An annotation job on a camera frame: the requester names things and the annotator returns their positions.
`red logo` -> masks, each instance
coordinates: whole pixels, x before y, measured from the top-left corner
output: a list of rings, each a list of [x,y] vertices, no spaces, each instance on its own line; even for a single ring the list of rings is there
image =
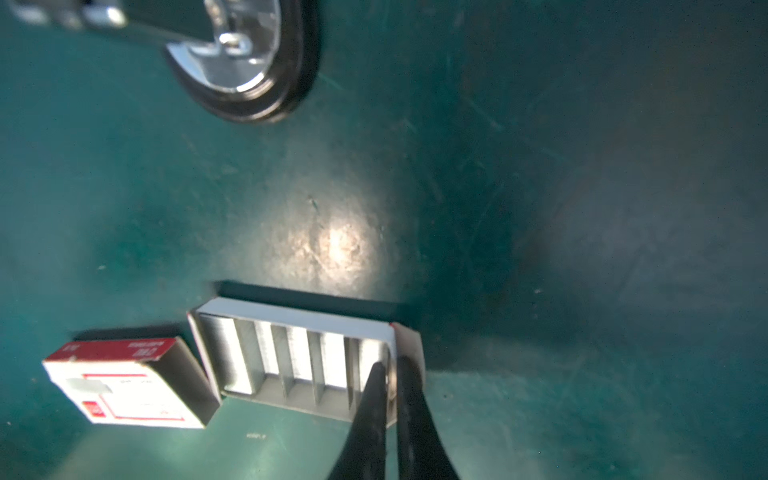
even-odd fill
[[[101,407],[96,402],[83,402],[83,406],[86,410],[88,410],[88,413],[91,414],[92,417],[98,417],[101,419],[106,419],[107,415],[104,413],[104,410],[101,409]]]

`white box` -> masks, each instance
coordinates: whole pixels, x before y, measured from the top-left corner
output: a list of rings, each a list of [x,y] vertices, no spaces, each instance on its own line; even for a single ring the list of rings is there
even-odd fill
[[[93,423],[202,429],[220,406],[179,337],[70,342],[43,366]]]

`metal base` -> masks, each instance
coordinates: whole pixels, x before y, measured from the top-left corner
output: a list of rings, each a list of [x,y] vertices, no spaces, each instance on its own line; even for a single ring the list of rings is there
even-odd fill
[[[239,123],[278,121],[309,91],[319,60],[319,22],[314,0],[280,0],[280,46],[261,81],[245,91],[224,92],[192,78],[166,49],[176,79],[206,110]]]

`scratched surface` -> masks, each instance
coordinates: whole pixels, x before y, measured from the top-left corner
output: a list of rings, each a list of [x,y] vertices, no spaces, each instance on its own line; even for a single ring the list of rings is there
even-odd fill
[[[229,279],[417,306],[465,479],[768,478],[768,8],[724,3],[321,0],[316,83],[258,127],[3,11],[0,468],[323,478],[347,424],[92,427],[45,378]]]

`red and white box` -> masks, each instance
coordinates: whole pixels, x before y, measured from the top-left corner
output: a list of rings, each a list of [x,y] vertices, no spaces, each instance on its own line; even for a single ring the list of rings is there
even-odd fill
[[[70,342],[43,366],[93,423],[202,429],[220,406],[179,337]]]

